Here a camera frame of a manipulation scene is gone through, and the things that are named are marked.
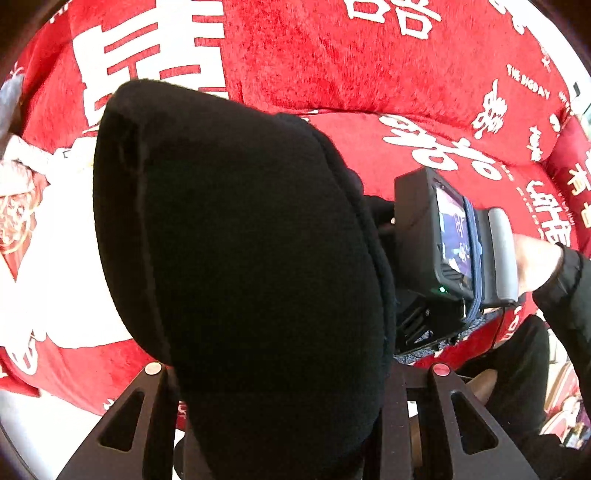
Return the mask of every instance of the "person's hand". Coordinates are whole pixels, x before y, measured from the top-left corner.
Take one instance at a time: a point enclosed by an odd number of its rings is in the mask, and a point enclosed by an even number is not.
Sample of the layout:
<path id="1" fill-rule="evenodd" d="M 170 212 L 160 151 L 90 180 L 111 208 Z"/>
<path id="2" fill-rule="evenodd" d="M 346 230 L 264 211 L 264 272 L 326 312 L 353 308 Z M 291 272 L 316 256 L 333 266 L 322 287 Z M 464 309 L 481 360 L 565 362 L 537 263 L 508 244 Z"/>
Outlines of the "person's hand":
<path id="1" fill-rule="evenodd" d="M 562 266 L 563 250 L 544 240 L 513 235 L 519 295 L 537 290 Z"/>

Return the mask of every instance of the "device screen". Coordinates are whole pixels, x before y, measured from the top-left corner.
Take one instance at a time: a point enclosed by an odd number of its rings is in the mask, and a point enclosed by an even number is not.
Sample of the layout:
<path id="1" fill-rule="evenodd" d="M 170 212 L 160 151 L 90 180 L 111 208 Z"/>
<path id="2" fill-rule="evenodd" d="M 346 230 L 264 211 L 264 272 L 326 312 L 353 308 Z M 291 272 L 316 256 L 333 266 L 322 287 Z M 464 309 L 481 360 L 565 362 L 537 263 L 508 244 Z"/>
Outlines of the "device screen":
<path id="1" fill-rule="evenodd" d="M 466 211 L 445 191 L 443 185 L 436 183 L 435 191 L 439 207 L 443 261 L 465 277 L 472 278 Z"/>

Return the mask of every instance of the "black foam headrest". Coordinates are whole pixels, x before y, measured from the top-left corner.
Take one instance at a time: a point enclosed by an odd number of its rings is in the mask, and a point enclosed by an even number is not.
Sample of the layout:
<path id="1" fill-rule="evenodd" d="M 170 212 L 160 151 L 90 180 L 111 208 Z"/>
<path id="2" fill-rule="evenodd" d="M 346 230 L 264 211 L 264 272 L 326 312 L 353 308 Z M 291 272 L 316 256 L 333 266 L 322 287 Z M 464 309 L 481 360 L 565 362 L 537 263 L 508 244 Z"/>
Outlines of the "black foam headrest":
<path id="1" fill-rule="evenodd" d="M 359 450 L 382 403 L 394 284 L 327 137 L 133 81 L 102 119 L 94 203 L 115 306 L 174 367 L 217 480 L 312 480 Z"/>

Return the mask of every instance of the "device strap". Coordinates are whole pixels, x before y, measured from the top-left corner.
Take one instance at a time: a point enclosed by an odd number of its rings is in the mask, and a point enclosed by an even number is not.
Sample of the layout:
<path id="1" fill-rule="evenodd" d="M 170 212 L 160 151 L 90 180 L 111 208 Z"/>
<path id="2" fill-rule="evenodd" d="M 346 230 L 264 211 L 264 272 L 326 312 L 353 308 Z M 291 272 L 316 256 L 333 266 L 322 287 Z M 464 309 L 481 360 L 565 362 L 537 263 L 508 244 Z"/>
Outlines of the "device strap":
<path id="1" fill-rule="evenodd" d="M 470 325 L 478 315 L 480 304 L 482 303 L 482 246 L 478 240 L 478 229 L 476 226 L 476 213 L 474 207 L 466 197 L 464 197 L 464 209 L 466 210 L 466 220 L 468 224 L 468 237 L 470 238 L 470 260 L 472 261 L 472 289 L 474 291 L 474 300 L 464 319 L 467 325 Z"/>

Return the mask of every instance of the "person's leg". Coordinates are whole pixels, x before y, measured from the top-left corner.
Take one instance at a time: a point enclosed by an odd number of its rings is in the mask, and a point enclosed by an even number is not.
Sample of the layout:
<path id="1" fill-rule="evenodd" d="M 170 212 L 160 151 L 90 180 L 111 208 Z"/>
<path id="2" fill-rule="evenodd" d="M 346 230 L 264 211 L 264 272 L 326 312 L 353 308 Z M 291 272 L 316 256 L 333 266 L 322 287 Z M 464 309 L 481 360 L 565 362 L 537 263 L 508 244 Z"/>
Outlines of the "person's leg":
<path id="1" fill-rule="evenodd" d="M 538 435 L 545 420 L 550 346 L 544 322 L 531 315 L 498 349 L 482 355 L 458 372 L 474 377 L 492 368 L 498 379 L 486 408 L 519 446 Z"/>

